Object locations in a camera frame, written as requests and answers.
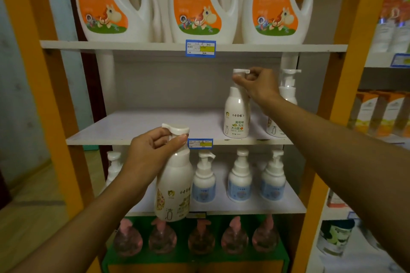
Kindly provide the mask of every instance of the orange wooden post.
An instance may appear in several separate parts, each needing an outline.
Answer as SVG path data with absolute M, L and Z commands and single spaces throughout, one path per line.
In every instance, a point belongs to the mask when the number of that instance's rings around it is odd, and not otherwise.
M 57 40 L 49 0 L 4 0 L 20 48 L 45 139 L 70 218 L 93 199 L 82 146 L 67 146 L 78 132 L 61 53 L 45 51 L 41 39 Z M 89 272 L 100 272 L 94 260 Z
M 343 0 L 335 44 L 348 44 L 348 49 L 344 58 L 331 54 L 318 109 L 318 115 L 334 123 L 347 125 L 382 1 Z M 306 270 L 327 191 L 326 184 L 307 164 L 299 195 L 307 211 L 295 220 L 299 231 L 292 229 L 292 273 Z

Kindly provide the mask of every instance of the translucent bottle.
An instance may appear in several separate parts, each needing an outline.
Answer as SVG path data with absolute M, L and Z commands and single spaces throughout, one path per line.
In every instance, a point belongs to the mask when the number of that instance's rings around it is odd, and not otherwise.
M 174 250 L 177 245 L 177 234 L 167 225 L 167 223 L 159 218 L 151 223 L 155 225 L 148 240 L 150 250 L 156 254 L 167 254 Z
M 241 228 L 241 217 L 236 216 L 232 219 L 228 229 L 222 235 L 221 246 L 225 253 L 229 255 L 242 254 L 248 246 L 248 235 Z
M 189 250 L 195 255 L 210 254 L 215 247 L 215 236 L 206 226 L 211 222 L 207 219 L 198 219 L 197 222 L 188 238 Z
M 274 219 L 268 214 L 252 236 L 253 247 L 259 253 L 269 253 L 275 250 L 278 243 L 279 234 L 274 228 Z
M 141 234 L 132 226 L 129 219 L 122 219 L 120 228 L 115 234 L 113 247 L 121 257 L 131 257 L 138 254 L 142 249 Z

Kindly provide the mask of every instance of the blue label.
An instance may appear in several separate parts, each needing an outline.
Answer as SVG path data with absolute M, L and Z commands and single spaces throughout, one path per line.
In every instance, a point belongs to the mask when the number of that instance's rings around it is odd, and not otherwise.
M 262 180 L 260 184 L 260 195 L 262 198 L 271 200 L 271 201 L 278 201 L 283 197 L 284 185 L 281 187 L 274 187 L 271 184 L 266 183 L 266 181 Z
M 192 198 L 199 203 L 208 203 L 215 198 L 217 184 L 209 188 L 200 188 L 195 184 L 192 185 Z
M 246 187 L 240 187 L 228 181 L 228 196 L 236 201 L 246 201 L 250 198 L 250 185 Z

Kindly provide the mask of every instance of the cartoon animal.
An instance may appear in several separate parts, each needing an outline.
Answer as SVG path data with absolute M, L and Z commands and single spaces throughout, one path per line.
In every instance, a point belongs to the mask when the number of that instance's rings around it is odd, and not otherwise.
M 121 13 L 115 11 L 114 5 L 107 5 L 107 7 L 104 10 L 104 14 L 102 16 L 97 17 L 97 26 L 101 28 L 103 25 L 106 25 L 107 28 L 110 28 L 111 22 L 117 23 L 121 21 L 121 18 Z
M 289 8 L 283 8 L 282 12 L 278 15 L 276 19 L 271 19 L 272 24 L 269 26 L 269 30 L 274 29 L 275 27 L 278 27 L 279 30 L 282 30 L 282 28 L 285 25 L 290 25 L 293 23 L 295 20 L 295 17 L 290 14 Z
M 217 15 L 211 12 L 211 6 L 204 7 L 202 13 L 200 13 L 197 17 L 193 18 L 193 25 L 192 29 L 197 27 L 201 27 L 202 30 L 205 29 L 207 24 L 213 24 L 217 21 Z

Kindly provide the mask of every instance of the product box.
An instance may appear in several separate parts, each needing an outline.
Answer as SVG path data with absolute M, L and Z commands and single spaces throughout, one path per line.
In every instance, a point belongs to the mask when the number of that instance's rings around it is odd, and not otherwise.
M 358 91 L 347 127 L 351 130 L 367 133 L 377 98 L 377 94 Z
M 410 93 L 403 92 L 405 95 L 400 112 L 393 126 L 393 134 L 401 137 L 410 137 Z
M 378 98 L 370 121 L 369 134 L 377 137 L 389 136 L 405 95 L 389 91 L 372 91 L 372 93 L 378 94 Z
M 329 192 L 327 206 L 332 208 L 349 207 L 336 193 L 332 190 Z

